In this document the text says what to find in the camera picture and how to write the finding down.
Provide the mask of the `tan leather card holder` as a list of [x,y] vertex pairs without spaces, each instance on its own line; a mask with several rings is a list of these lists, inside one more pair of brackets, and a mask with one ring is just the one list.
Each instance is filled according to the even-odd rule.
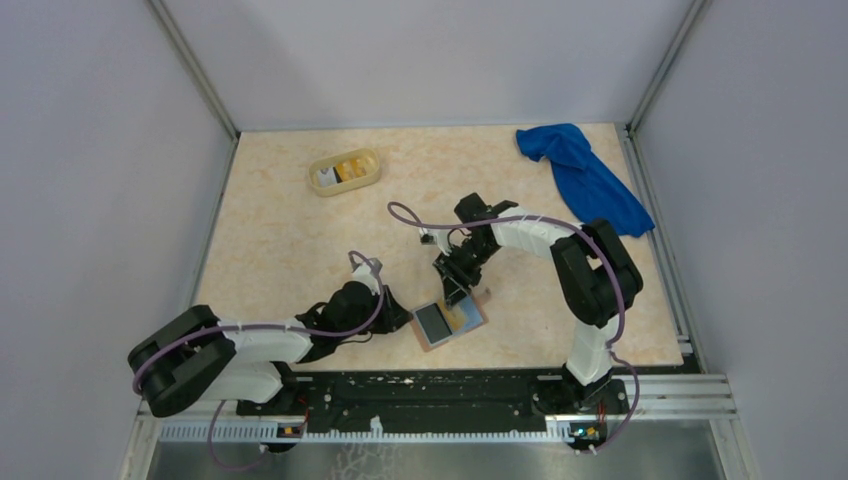
[[413,320],[411,322],[415,336],[424,352],[432,351],[440,346],[450,342],[464,334],[467,334],[488,323],[487,315],[483,310],[483,306],[491,299],[491,291],[487,287],[475,288],[472,293],[460,301],[454,308],[446,308],[444,300],[439,300],[431,303],[438,303],[442,308],[443,313],[448,319],[448,322],[453,330],[453,335],[446,341],[435,346],[430,346],[426,343],[424,335],[414,317],[414,312],[423,306],[417,307],[412,311]]

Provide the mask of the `white black card in tray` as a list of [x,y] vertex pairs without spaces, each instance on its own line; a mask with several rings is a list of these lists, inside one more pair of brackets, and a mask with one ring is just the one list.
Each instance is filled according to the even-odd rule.
[[321,188],[328,188],[339,182],[334,167],[321,168],[315,172],[316,180]]

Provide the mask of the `blue cloth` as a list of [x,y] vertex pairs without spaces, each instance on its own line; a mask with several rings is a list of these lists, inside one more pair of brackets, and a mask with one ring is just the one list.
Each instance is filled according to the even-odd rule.
[[582,222],[601,218],[619,235],[639,238],[656,228],[647,209],[601,161],[582,130],[571,123],[519,129],[515,141],[529,160],[547,160],[555,185]]

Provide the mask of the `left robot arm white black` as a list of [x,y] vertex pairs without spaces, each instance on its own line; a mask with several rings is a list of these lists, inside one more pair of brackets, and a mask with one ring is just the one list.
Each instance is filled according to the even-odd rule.
[[359,281],[280,324],[240,325],[195,305],[130,351],[132,387],[158,418],[212,400],[285,414],[300,399],[291,366],[323,359],[361,333],[394,333],[411,319],[389,288],[374,291]]

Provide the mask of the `yellow credit cards stack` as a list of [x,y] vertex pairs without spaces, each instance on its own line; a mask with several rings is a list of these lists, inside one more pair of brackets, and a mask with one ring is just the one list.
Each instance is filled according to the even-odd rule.
[[339,177],[338,183],[346,183],[368,175],[368,161],[359,154],[346,155],[333,166]]

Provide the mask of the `cream plastic tray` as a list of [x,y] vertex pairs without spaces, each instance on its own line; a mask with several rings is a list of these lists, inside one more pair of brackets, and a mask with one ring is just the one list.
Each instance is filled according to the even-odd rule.
[[319,197],[332,197],[372,185],[381,175],[377,153],[361,148],[316,160],[307,170],[307,181]]

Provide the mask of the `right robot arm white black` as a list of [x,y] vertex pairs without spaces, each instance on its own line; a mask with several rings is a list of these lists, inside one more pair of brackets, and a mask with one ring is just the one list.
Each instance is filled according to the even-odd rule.
[[446,306],[471,294],[481,282],[483,265],[502,248],[551,261],[565,302],[577,319],[565,363],[563,398],[576,412],[590,411],[610,377],[610,345],[619,336],[620,314],[643,288],[641,274],[615,229],[604,219],[568,227],[513,201],[488,205],[476,193],[463,198],[454,212],[468,232],[461,243],[450,241],[448,228],[419,230],[423,243],[440,250],[434,266]]

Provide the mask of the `aluminium frame rail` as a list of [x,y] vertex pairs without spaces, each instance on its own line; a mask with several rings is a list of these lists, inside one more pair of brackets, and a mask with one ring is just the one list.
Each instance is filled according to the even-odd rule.
[[550,416],[539,433],[508,434],[388,434],[377,418],[364,433],[315,434],[306,430],[308,417],[282,415],[245,417],[236,406],[220,409],[214,401],[201,401],[182,413],[159,418],[159,436],[169,441],[216,443],[510,443],[551,442],[582,450],[598,448],[615,433],[637,421],[732,419],[736,406],[725,377],[710,374],[629,375],[616,370],[612,379],[624,382],[630,399],[627,413],[580,424],[575,415]]

